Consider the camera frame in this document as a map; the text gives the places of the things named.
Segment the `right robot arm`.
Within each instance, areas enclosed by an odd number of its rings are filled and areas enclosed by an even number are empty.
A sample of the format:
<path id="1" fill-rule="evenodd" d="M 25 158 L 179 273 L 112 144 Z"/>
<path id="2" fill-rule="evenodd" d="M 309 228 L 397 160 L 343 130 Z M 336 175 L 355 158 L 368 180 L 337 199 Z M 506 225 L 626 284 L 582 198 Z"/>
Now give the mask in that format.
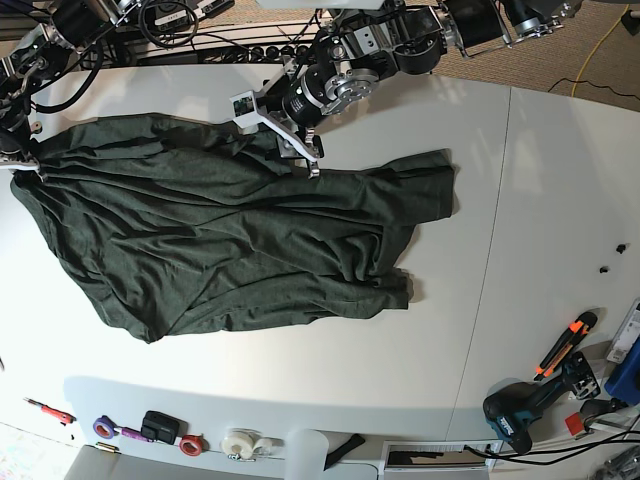
<path id="1" fill-rule="evenodd" d="M 109 32 L 138 17 L 146 1 L 55 1 L 37 24 L 1 58 L 1 168 L 37 171 L 29 116 L 32 96 L 65 75 L 72 55 L 90 52 Z"/>

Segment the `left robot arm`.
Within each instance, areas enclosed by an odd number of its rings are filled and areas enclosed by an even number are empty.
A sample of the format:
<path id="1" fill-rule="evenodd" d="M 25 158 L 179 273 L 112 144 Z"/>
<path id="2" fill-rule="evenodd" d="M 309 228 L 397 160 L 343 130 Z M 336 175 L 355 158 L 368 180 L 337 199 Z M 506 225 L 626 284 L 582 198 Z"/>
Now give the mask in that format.
<path id="1" fill-rule="evenodd" d="M 554 33 L 578 1 L 440 1 L 434 6 L 384 1 L 376 10 L 333 9 L 301 58 L 284 61 L 260 90 L 232 97 L 244 133 L 267 127 L 284 159 L 320 174 L 316 128 L 398 74 L 428 74 L 449 50 L 473 58 Z"/>

